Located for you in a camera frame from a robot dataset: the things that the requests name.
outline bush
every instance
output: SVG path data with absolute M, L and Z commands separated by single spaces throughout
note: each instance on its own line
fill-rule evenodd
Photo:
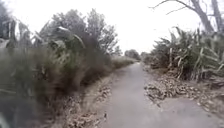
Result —
M 204 79 L 212 75 L 222 75 L 224 35 L 200 32 L 184 32 L 177 28 L 179 37 L 171 34 L 171 40 L 157 42 L 150 53 L 152 67 L 177 68 L 178 78 Z
M 111 72 L 110 53 L 117 43 L 114 27 L 106 25 L 95 10 L 89 14 L 88 23 L 85 21 L 74 10 L 56 15 L 34 34 L 34 43 L 24 24 L 19 23 L 19 39 L 15 38 L 15 26 L 9 25 L 12 28 L 7 31 L 14 36 L 0 35 L 0 104 L 7 97 L 12 99 L 8 103 L 31 100 L 52 115 L 57 112 L 57 99 L 73 91 L 82 93 L 84 85 Z
M 125 56 L 132 58 L 132 59 L 136 59 L 136 60 L 141 60 L 140 55 L 138 54 L 138 52 L 134 49 L 131 50 L 127 50 L 125 51 Z
M 112 57 L 112 64 L 114 69 L 119 69 L 127 65 L 133 64 L 136 60 L 124 56 L 114 56 Z

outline gravel path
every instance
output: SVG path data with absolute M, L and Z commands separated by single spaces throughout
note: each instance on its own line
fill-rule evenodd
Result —
M 114 83 L 102 128 L 220 128 L 219 119 L 194 101 L 167 99 L 161 108 L 152 104 L 144 96 L 147 74 L 139 63 L 121 71 L 124 75 Z

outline road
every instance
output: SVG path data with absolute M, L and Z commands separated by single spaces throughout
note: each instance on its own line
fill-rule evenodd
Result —
M 165 100 L 161 108 L 144 95 L 148 76 L 141 64 L 121 69 L 114 83 L 102 128 L 220 128 L 219 119 L 188 99 Z

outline shrub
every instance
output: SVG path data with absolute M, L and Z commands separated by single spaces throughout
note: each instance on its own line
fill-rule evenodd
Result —
M 224 36 L 222 33 L 207 34 L 184 32 L 177 28 L 179 37 L 171 34 L 171 40 L 157 42 L 150 53 L 151 65 L 158 68 L 177 68 L 178 78 L 200 80 L 222 75 Z
M 136 59 L 136 60 L 141 60 L 140 55 L 138 54 L 138 52 L 134 49 L 131 50 L 127 50 L 125 51 L 125 56 L 132 58 L 132 59 Z
M 128 58 L 125 56 L 113 56 L 112 57 L 112 64 L 114 69 L 119 69 L 122 67 L 125 67 L 127 65 L 133 64 L 134 62 L 136 62 L 136 60 L 132 59 L 132 58 Z

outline sky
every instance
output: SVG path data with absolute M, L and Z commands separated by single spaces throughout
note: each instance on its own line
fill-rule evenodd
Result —
M 31 31 L 39 31 L 53 14 L 77 9 L 86 15 L 92 8 L 105 15 L 106 22 L 116 27 L 118 45 L 122 51 L 136 49 L 149 52 L 155 40 L 169 38 L 173 27 L 192 30 L 200 26 L 198 16 L 190 10 L 178 9 L 180 4 L 169 2 L 150 9 L 160 0 L 5 0 L 10 12 L 27 24 Z

